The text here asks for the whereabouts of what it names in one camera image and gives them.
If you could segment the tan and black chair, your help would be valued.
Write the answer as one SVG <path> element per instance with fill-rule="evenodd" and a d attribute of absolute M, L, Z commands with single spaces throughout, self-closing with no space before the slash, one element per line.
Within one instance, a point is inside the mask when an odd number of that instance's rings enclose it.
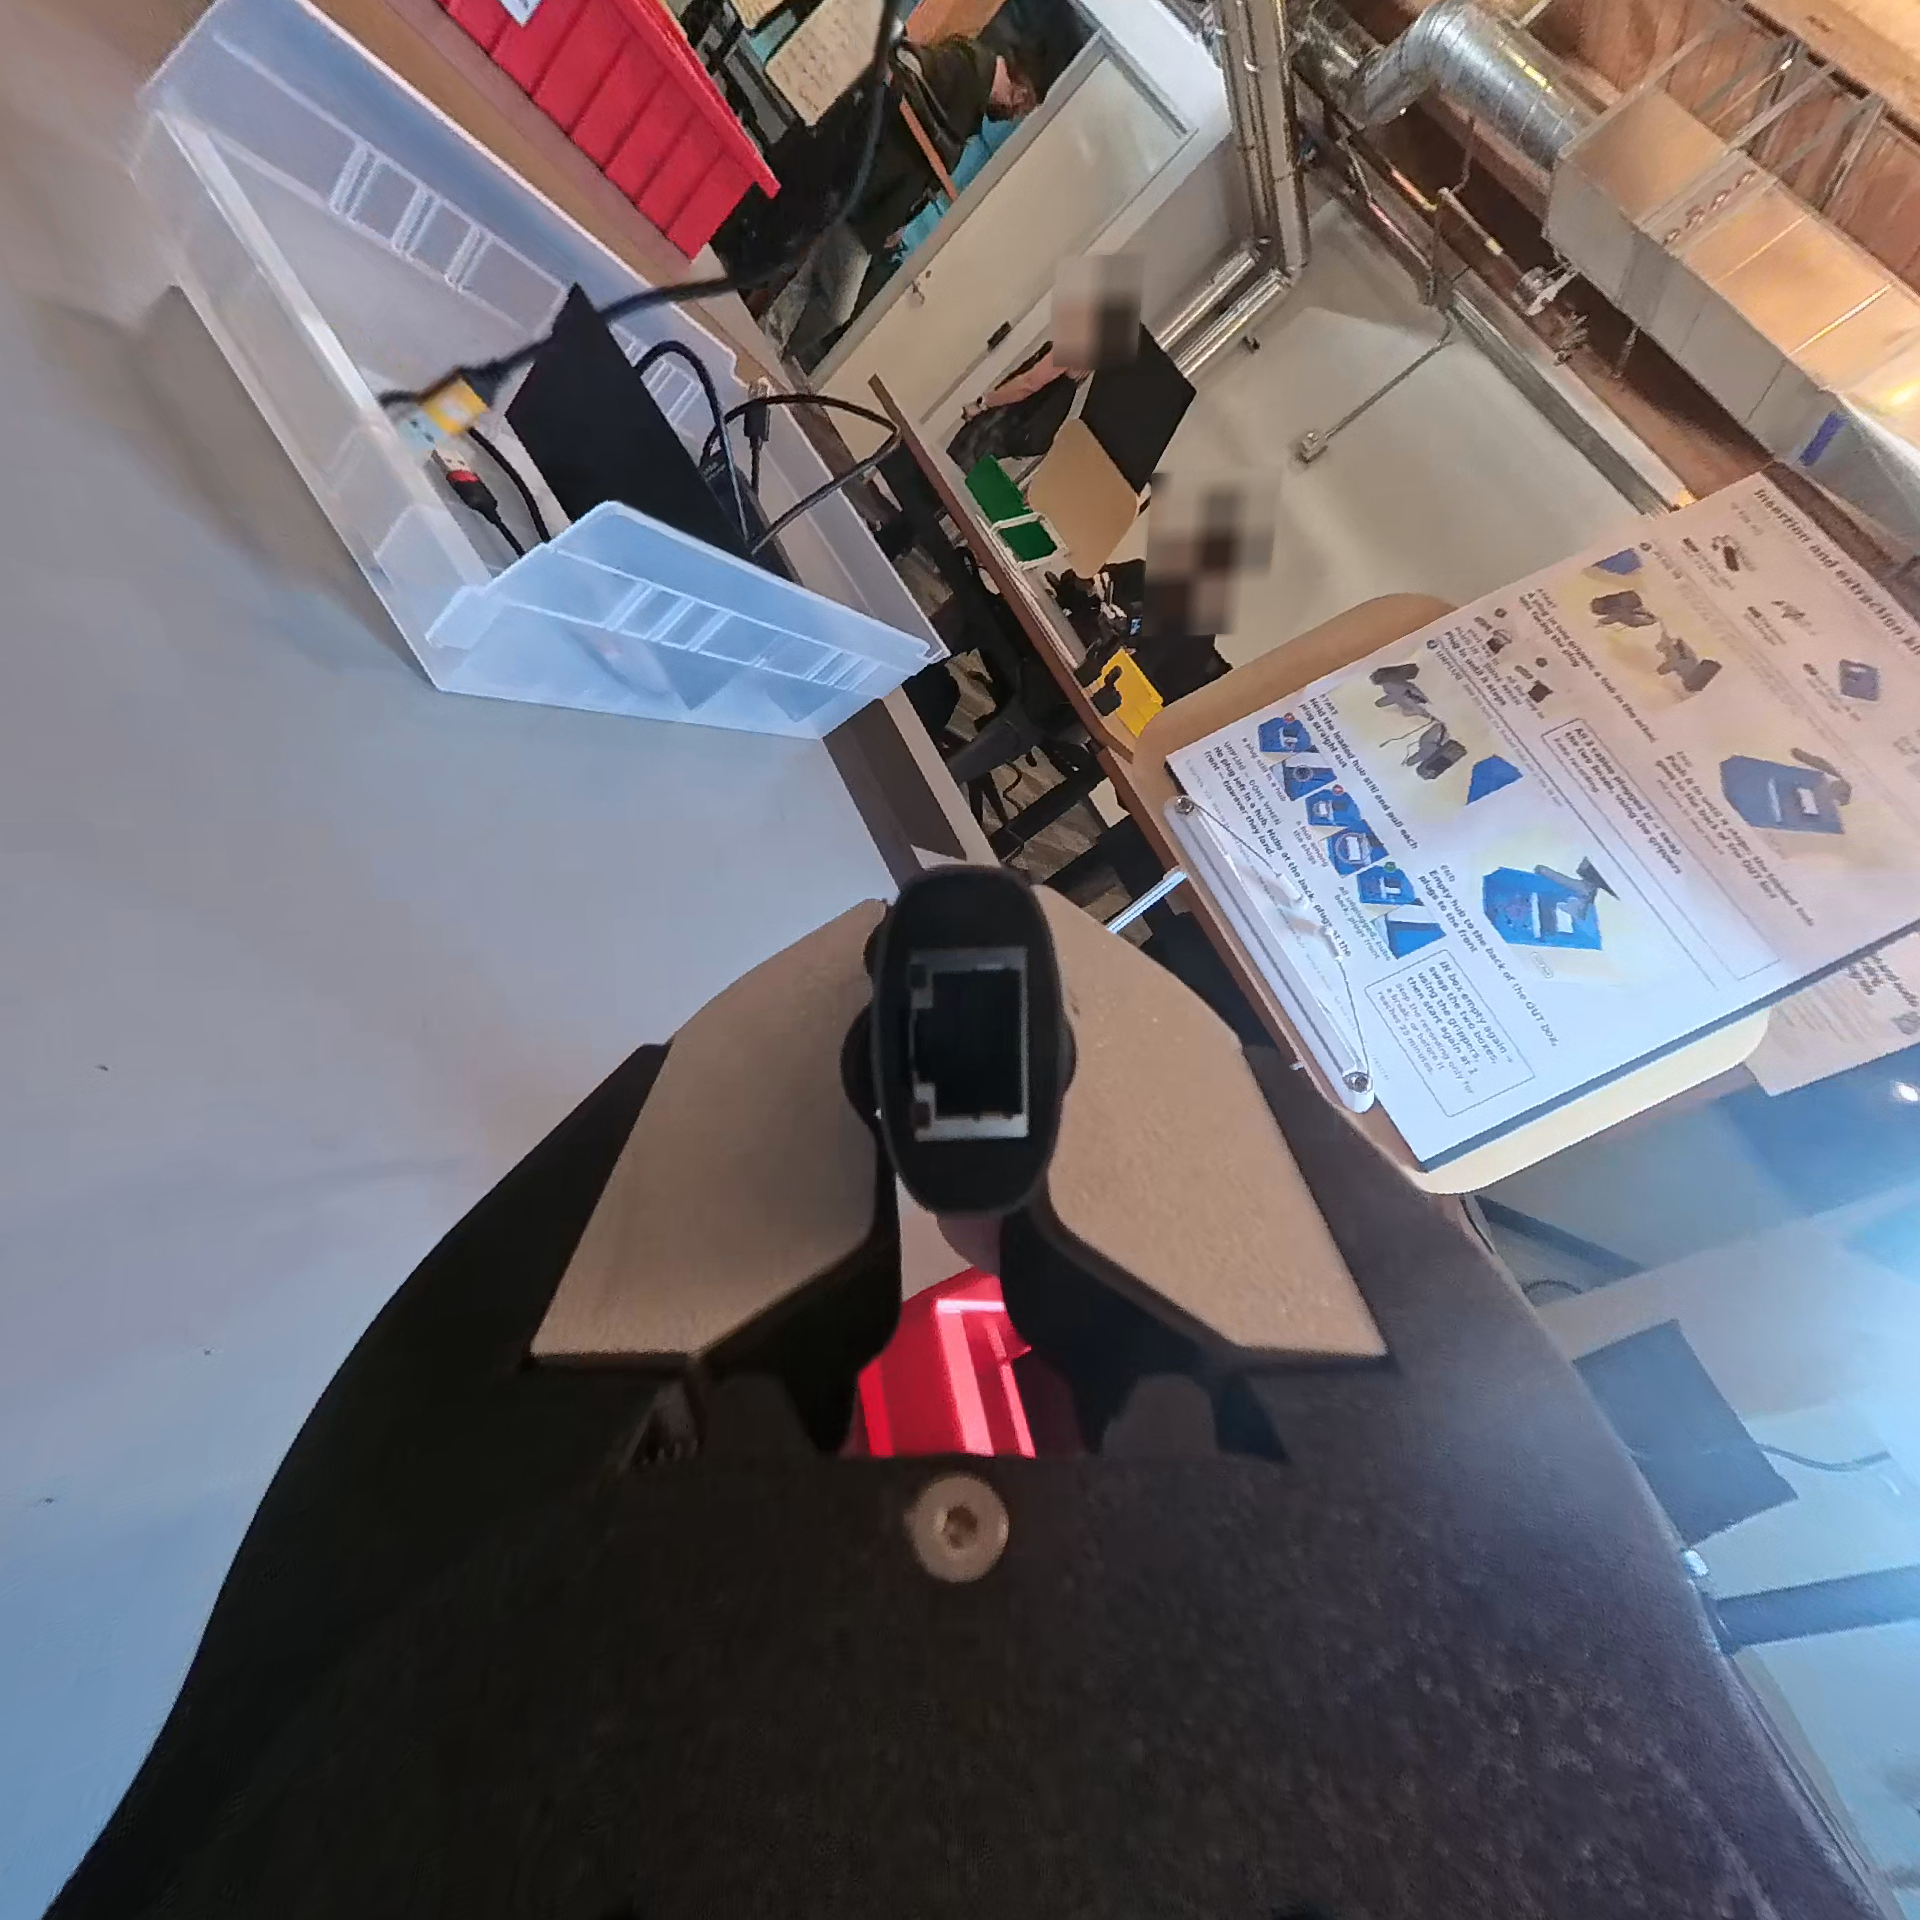
<path fill-rule="evenodd" d="M 1128 544 L 1191 405 L 1194 383 L 1147 327 L 1131 358 L 1094 373 L 1080 411 L 1025 482 L 1072 573 L 1101 573 Z"/>

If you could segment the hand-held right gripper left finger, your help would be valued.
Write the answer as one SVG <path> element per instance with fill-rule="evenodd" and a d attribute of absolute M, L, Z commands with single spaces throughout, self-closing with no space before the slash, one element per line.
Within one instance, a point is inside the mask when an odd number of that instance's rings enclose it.
<path fill-rule="evenodd" d="M 695 1400 L 768 1375 L 818 1452 L 846 1446 L 857 1375 L 901 1315 L 896 1176 L 843 1077 L 883 916 L 856 903 L 667 1042 L 533 1363 L 667 1367 Z"/>

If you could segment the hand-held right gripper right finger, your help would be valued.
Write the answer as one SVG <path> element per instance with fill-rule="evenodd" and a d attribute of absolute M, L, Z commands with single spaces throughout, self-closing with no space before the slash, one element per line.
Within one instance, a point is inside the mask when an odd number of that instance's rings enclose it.
<path fill-rule="evenodd" d="M 1174 1446 L 1278 1456 L 1257 1387 L 1379 1374 L 1387 1344 L 1238 1034 L 1089 912 L 1033 891 L 1072 1075 L 1053 1158 L 1000 1228 L 1016 1331 L 1085 1452 L 1174 1404 Z"/>

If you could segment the grey slim USB hub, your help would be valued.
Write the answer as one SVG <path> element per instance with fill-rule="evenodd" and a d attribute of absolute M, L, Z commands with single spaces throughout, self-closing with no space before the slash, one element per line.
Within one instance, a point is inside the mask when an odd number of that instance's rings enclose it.
<path fill-rule="evenodd" d="M 842 1059 L 856 1116 L 925 1212 L 1023 1212 L 1049 1172 L 1078 1068 L 1037 888 L 1000 867 L 927 870 L 863 960 L 871 998 Z"/>

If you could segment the red crate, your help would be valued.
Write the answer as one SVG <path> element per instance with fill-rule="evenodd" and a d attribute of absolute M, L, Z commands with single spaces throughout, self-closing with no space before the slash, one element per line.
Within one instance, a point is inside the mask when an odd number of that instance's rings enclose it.
<path fill-rule="evenodd" d="M 493 63 L 694 258 L 751 194 L 783 194 L 679 19 L 656 2 L 445 2 Z"/>

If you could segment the silver ventilation duct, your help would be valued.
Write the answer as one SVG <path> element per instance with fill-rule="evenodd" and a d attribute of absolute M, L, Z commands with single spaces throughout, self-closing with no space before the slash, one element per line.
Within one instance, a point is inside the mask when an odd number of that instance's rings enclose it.
<path fill-rule="evenodd" d="M 1544 178 L 1544 239 L 1750 438 L 1917 547 L 1917 119 L 1746 5 L 1680 5 L 1592 103 L 1521 5 L 1430 5 L 1377 42 L 1291 5 L 1297 63 L 1351 127 L 1430 99 Z"/>

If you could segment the yellow bin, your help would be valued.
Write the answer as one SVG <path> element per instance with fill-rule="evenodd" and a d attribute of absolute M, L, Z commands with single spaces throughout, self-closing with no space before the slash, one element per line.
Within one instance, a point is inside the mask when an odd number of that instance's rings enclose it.
<path fill-rule="evenodd" d="M 1129 739 L 1139 739 L 1166 703 L 1128 645 L 1091 648 L 1078 679 L 1102 725 Z"/>

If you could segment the black USB hub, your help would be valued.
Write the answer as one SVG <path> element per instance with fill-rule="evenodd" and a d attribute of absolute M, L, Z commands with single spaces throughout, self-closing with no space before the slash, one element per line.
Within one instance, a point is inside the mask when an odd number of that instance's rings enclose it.
<path fill-rule="evenodd" d="M 691 347 L 631 358 L 579 283 L 507 406 L 507 424 L 566 524 L 618 504 L 798 580 L 742 471 L 714 376 Z"/>

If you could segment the red plastic bin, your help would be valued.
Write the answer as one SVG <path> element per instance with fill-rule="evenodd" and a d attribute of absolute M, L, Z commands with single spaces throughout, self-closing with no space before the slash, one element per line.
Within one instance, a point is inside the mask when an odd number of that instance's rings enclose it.
<path fill-rule="evenodd" d="M 856 1381 L 842 1456 L 1082 1456 L 1072 1391 L 970 1267 L 907 1296 Z"/>

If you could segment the wooden office table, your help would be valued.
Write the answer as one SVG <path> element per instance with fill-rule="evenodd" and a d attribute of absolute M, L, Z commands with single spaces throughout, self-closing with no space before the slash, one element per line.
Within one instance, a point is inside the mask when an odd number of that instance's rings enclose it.
<path fill-rule="evenodd" d="M 1057 823 L 1102 784 L 1114 789 L 1128 815 L 1146 824 L 1146 799 L 1136 794 L 1139 739 L 1102 725 L 1078 679 L 1089 647 L 1057 595 L 1048 566 L 1019 566 L 982 519 L 962 474 L 907 415 L 880 376 L 871 392 L 898 437 L 898 456 L 910 459 L 904 510 L 928 542 L 934 558 L 960 606 L 966 631 L 955 645 L 976 654 L 1000 692 L 985 723 L 945 757 L 950 775 L 966 789 L 991 784 L 1017 760 L 1049 764 L 1061 779 L 1038 803 L 993 829 L 993 847 L 1009 856 L 1037 831 Z"/>

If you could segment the green bin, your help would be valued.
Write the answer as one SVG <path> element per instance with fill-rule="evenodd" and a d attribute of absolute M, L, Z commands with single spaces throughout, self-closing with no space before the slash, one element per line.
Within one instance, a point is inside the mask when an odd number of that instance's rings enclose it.
<path fill-rule="evenodd" d="M 1032 507 L 1019 482 L 993 454 L 982 454 L 966 474 L 968 492 L 998 542 L 1023 570 L 1059 558 L 1061 547 L 1048 519 Z"/>

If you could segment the clear plastic bin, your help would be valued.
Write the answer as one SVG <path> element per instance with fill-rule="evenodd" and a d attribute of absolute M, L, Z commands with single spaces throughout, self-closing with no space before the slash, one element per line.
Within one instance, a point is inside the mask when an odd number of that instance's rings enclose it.
<path fill-rule="evenodd" d="M 176 280 L 445 692 L 822 739 L 945 661 L 843 492 L 747 559 L 625 502 L 527 558 L 465 510 L 385 392 L 541 343 L 643 279 L 310 5 L 214 5 L 139 96 L 136 178 Z"/>

